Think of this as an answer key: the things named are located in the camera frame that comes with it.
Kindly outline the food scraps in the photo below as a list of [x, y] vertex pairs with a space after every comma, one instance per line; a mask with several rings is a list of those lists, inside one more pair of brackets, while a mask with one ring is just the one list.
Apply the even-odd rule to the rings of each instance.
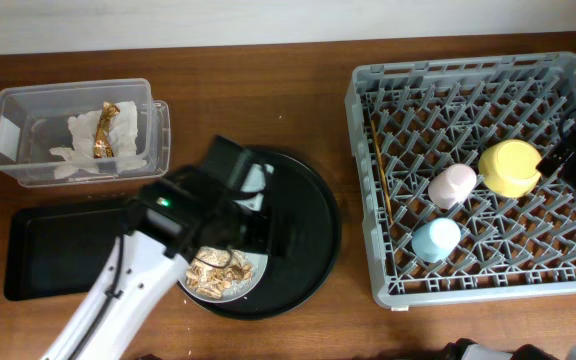
[[254, 271], [241, 251], [202, 247], [185, 272], [184, 284], [195, 294], [221, 300], [226, 291], [248, 283]]

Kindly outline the yellow plastic bowl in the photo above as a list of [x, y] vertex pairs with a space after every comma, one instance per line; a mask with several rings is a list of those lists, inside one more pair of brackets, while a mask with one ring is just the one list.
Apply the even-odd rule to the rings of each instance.
[[505, 140], [486, 149], [478, 162], [484, 185], [506, 198], [520, 198], [530, 193], [539, 182], [537, 165], [542, 156], [528, 142]]

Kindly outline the grey plate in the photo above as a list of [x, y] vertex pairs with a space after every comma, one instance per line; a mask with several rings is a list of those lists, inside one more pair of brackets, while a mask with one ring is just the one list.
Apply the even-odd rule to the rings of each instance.
[[248, 260], [255, 266], [254, 275], [248, 283], [241, 286], [238, 290], [226, 291], [221, 300], [215, 300], [215, 299], [211, 299], [209, 297], [195, 294], [192, 290], [190, 290], [189, 288], [186, 287], [186, 285], [184, 284], [185, 272], [189, 268], [190, 264], [182, 272], [182, 274], [179, 278], [179, 284], [182, 286], [182, 288], [184, 290], [188, 291], [189, 294], [191, 296], [193, 296], [194, 298], [201, 300], [201, 301], [204, 301], [204, 302], [208, 302], [208, 303], [217, 303], [217, 304], [228, 303], [228, 302], [232, 302], [234, 300], [237, 300], [239, 298], [242, 298], [257, 286], [257, 284], [261, 280], [262, 276], [264, 275], [264, 272], [266, 270], [266, 267], [268, 265], [268, 260], [269, 260], [269, 257], [265, 254], [255, 254], [255, 253], [248, 253], [248, 252], [243, 252], [243, 253], [246, 255]]

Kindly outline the white paper napkin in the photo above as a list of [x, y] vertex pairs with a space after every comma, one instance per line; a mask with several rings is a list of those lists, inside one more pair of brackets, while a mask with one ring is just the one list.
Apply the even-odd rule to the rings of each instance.
[[64, 179], [79, 170], [97, 175], [100, 168], [94, 160], [102, 158], [116, 158], [117, 173], [145, 167], [148, 161], [137, 158], [137, 119], [134, 101], [105, 102], [101, 110], [69, 117], [72, 146], [53, 147], [49, 152], [75, 165], [57, 166], [54, 177]]

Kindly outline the gold snack wrapper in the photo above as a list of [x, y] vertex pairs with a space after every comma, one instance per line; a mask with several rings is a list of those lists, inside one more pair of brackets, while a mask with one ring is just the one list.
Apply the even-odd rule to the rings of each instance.
[[93, 144], [93, 156], [95, 158], [111, 158], [114, 156], [108, 136], [110, 124], [119, 113], [120, 109], [115, 104], [110, 102], [103, 103]]

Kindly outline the pink plastic cup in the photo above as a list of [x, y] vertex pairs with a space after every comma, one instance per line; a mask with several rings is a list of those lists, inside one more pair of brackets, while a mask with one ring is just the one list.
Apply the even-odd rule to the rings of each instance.
[[477, 183], [475, 171], [464, 164], [454, 164], [437, 175], [428, 186], [430, 200], [441, 209], [464, 202]]

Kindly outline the light blue plastic cup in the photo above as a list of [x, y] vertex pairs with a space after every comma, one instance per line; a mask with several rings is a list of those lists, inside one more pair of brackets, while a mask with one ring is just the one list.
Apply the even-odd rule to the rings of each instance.
[[411, 246], [418, 258], [435, 263], [446, 259], [461, 239], [459, 225], [448, 218], [437, 218], [413, 232]]

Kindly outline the wooden chopstick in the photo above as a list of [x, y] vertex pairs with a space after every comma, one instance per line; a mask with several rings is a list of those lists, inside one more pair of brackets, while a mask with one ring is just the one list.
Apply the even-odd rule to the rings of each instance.
[[380, 178], [382, 190], [384, 193], [384, 204], [385, 204], [387, 215], [388, 215], [389, 225], [392, 226], [392, 225], [394, 225], [394, 219], [393, 219], [388, 183], [387, 183], [386, 174], [384, 171], [384, 165], [383, 165], [383, 161], [382, 161], [381, 146], [379, 143], [377, 129], [376, 129], [374, 120], [370, 119], [369, 122], [370, 122], [370, 127], [371, 127], [372, 140], [374, 143], [374, 148], [375, 148], [375, 153], [376, 153], [379, 178]]

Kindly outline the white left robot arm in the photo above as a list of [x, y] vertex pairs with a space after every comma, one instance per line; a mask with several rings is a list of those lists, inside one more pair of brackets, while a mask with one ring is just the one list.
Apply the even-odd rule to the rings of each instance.
[[47, 359], [118, 359], [160, 299], [182, 284], [225, 303], [256, 287], [288, 227], [260, 160], [187, 166], [142, 187], [124, 229]]

